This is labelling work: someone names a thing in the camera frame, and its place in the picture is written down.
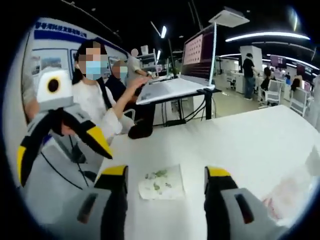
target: white chair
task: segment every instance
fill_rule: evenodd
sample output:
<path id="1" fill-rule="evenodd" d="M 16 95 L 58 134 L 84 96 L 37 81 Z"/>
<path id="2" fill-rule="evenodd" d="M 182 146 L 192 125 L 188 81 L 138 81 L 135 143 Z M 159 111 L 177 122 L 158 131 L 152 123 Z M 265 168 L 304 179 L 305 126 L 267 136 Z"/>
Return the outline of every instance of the white chair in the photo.
<path id="1" fill-rule="evenodd" d="M 136 117 L 136 110 L 134 109 L 128 109 L 127 111 L 124 111 L 123 114 L 127 116 L 128 113 L 131 113 L 131 119 L 133 121 L 135 121 L 135 117 Z"/>
<path id="2" fill-rule="evenodd" d="M 290 109 L 300 114 L 302 117 L 305 116 L 307 110 L 307 99 L 308 92 L 298 87 L 293 93 L 290 100 Z"/>
<path id="3" fill-rule="evenodd" d="M 265 101 L 271 104 L 280 104 L 281 100 L 281 89 L 282 82 L 276 80 L 269 81 L 268 91 L 264 91 L 265 93 Z"/>

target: black hair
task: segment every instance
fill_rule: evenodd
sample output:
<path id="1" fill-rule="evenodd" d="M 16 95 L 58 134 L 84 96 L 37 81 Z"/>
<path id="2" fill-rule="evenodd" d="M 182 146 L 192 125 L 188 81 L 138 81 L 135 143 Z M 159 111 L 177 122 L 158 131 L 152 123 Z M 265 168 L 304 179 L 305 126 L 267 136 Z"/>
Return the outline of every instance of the black hair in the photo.
<path id="1" fill-rule="evenodd" d="M 291 84 L 291 90 L 295 91 L 297 88 L 300 87 L 300 79 L 299 78 L 295 78 Z"/>
<path id="2" fill-rule="evenodd" d="M 74 55 L 74 60 L 76 62 L 79 62 L 79 56 L 80 55 L 86 55 L 87 49 L 92 49 L 94 47 L 94 43 L 100 44 L 100 54 L 102 55 L 107 55 L 107 51 L 105 48 L 105 45 L 102 44 L 99 40 L 97 39 L 88 39 L 85 40 L 83 43 L 81 43 L 80 47 L 76 51 L 76 54 Z M 77 84 L 82 80 L 82 78 L 86 76 L 85 74 L 82 74 L 81 70 L 78 68 L 74 68 L 74 72 L 72 75 L 72 84 Z"/>
<path id="3" fill-rule="evenodd" d="M 264 75 L 265 75 L 266 77 L 270 78 L 270 76 L 271 76 L 271 70 L 270 70 L 270 68 L 265 67 L 264 70 L 263 70 L 263 72 L 264 72 Z"/>

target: man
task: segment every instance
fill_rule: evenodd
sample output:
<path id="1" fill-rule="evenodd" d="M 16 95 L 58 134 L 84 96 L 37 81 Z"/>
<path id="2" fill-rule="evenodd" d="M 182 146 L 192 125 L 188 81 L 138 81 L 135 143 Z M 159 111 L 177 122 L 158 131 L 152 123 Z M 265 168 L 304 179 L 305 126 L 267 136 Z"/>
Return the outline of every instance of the man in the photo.
<path id="1" fill-rule="evenodd" d="M 136 57 L 138 56 L 139 52 L 137 49 L 132 49 L 131 55 L 128 57 L 127 67 L 128 67 L 128 76 L 125 81 L 125 84 L 128 85 L 128 83 L 137 78 L 137 77 L 150 77 L 151 75 L 141 69 L 140 66 L 140 60 Z"/>
<path id="2" fill-rule="evenodd" d="M 254 78 L 254 72 L 258 75 L 259 72 L 255 69 L 255 65 L 252 61 L 253 56 L 251 53 L 246 54 L 246 58 L 243 62 L 243 73 L 245 79 L 245 91 L 244 99 L 252 100 L 252 94 L 254 92 L 254 87 L 256 80 Z"/>
<path id="3" fill-rule="evenodd" d="M 126 91 L 126 86 L 121 82 L 121 79 L 124 79 L 129 71 L 126 63 L 124 61 L 117 61 L 111 69 L 112 75 L 107 79 L 105 86 L 111 91 L 113 99 L 117 102 L 122 94 Z M 145 104 L 145 105 L 136 105 L 138 99 L 139 91 L 136 91 L 131 100 L 127 103 L 124 110 L 134 109 L 135 110 L 135 120 L 139 121 L 136 126 L 131 128 L 131 134 L 129 132 L 129 137 L 140 138 L 148 137 L 152 133 L 154 117 L 155 117 L 155 105 L 154 104 Z"/>

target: robotic arm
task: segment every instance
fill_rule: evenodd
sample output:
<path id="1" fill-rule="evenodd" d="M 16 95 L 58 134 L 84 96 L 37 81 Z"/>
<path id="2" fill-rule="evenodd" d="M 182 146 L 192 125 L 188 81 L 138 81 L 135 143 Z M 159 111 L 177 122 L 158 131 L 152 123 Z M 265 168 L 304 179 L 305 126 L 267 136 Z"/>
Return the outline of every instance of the robotic arm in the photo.
<path id="1" fill-rule="evenodd" d="M 96 153 L 112 159 L 112 151 L 103 132 L 75 104 L 72 82 L 66 70 L 47 67 L 40 75 L 36 99 L 40 111 L 29 123 L 27 134 L 17 150 L 17 170 L 24 187 L 45 135 L 52 129 L 62 136 L 62 122 Z"/>

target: laptop screen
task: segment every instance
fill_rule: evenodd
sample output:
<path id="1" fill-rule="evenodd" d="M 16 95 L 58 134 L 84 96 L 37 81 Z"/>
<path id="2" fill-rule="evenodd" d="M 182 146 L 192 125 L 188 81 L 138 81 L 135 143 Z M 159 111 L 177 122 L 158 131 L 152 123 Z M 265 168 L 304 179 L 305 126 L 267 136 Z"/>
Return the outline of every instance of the laptop screen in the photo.
<path id="1" fill-rule="evenodd" d="M 214 54 L 214 25 L 210 25 L 184 44 L 181 77 L 200 84 L 209 82 Z"/>

